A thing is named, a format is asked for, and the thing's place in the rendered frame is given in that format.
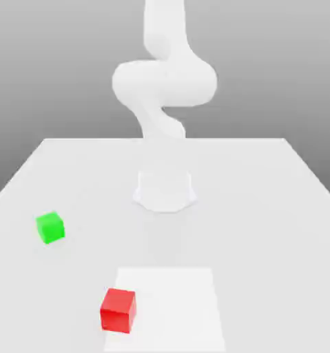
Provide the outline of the small green cube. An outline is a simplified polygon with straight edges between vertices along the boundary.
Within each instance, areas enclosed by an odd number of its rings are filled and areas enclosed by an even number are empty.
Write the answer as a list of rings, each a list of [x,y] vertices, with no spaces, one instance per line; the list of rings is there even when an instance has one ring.
[[[65,237],[63,219],[56,213],[50,212],[36,218],[39,236],[45,244],[55,242]]]

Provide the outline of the small red cube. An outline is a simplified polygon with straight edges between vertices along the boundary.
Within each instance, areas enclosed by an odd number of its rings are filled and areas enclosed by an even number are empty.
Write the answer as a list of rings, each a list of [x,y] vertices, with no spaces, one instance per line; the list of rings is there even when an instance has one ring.
[[[129,334],[135,316],[136,293],[108,288],[100,308],[102,329]]]

